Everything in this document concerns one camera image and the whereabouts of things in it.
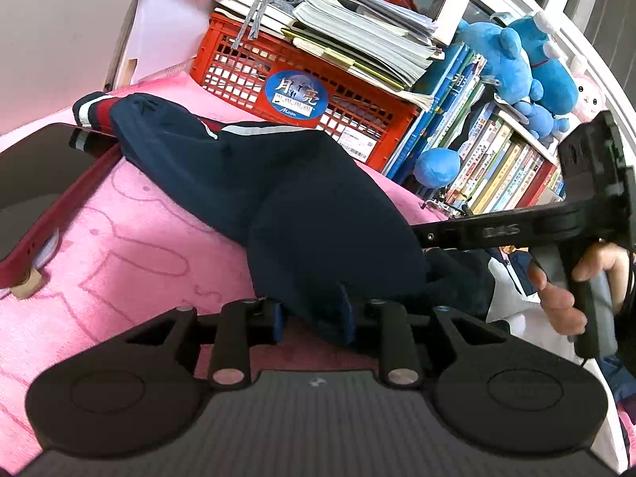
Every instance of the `hand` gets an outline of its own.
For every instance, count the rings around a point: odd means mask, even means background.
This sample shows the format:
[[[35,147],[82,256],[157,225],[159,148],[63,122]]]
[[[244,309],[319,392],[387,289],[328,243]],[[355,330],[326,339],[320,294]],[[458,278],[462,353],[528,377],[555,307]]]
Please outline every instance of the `hand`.
[[[627,292],[629,253],[613,243],[595,243],[587,249],[572,270],[572,278],[575,281],[587,281],[601,270],[607,272],[616,313],[620,310]],[[588,320],[583,312],[574,308],[572,293],[548,283],[545,273],[536,264],[530,265],[528,278],[539,290],[541,307],[557,333],[577,335],[585,331]]]

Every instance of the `blue plush toy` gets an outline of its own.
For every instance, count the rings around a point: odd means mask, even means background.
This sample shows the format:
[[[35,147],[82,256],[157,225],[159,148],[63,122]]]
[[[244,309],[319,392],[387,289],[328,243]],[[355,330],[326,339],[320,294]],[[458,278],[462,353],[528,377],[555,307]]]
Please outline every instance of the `blue plush toy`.
[[[461,165],[462,160],[456,151],[438,147],[420,154],[413,175],[426,188],[444,188],[457,177]]]
[[[539,100],[543,88],[532,79],[529,63],[524,59],[521,38],[512,28],[494,23],[472,23],[464,20],[457,28],[456,41],[465,43],[483,55],[488,62],[481,72],[481,81],[494,84],[498,95],[515,104],[522,98]]]
[[[553,115],[568,114],[574,109],[579,98],[576,83],[558,60],[564,57],[549,34],[556,33],[556,27],[549,15],[539,11],[534,16],[524,16],[508,25],[521,38],[521,44],[528,54],[532,77],[543,85],[543,97],[532,98]]]
[[[530,120],[526,129],[545,146],[549,146],[554,140],[553,133],[564,133],[570,128],[567,118],[554,118],[550,111],[539,104],[517,102],[514,108]]]

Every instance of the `red book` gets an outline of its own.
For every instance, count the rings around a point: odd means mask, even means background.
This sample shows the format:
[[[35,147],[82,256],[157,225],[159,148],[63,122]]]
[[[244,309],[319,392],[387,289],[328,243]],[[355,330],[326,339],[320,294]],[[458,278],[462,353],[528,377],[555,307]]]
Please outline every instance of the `red book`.
[[[548,160],[541,166],[539,172],[537,172],[536,177],[530,183],[530,186],[525,191],[524,195],[519,199],[515,208],[526,208],[528,206],[534,206],[541,194],[545,190],[552,174],[554,174],[557,169],[556,165],[553,165]]]

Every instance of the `blue round sticker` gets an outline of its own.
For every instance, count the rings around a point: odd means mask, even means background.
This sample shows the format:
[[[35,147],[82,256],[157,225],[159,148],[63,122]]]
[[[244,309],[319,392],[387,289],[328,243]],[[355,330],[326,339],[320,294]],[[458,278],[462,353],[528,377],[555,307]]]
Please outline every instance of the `blue round sticker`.
[[[319,118],[329,103],[327,90],[318,79],[295,70],[270,76],[265,97],[276,111],[296,120]]]

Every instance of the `barcode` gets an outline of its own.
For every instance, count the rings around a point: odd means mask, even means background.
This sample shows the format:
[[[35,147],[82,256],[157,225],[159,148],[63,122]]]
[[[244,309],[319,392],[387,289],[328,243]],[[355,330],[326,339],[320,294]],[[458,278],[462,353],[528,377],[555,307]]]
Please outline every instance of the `barcode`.
[[[345,149],[347,149],[349,152],[352,152],[355,155],[359,155],[360,157],[365,157],[365,155],[362,152],[356,151],[355,149],[349,147],[348,145],[342,145],[342,147],[344,147]]]

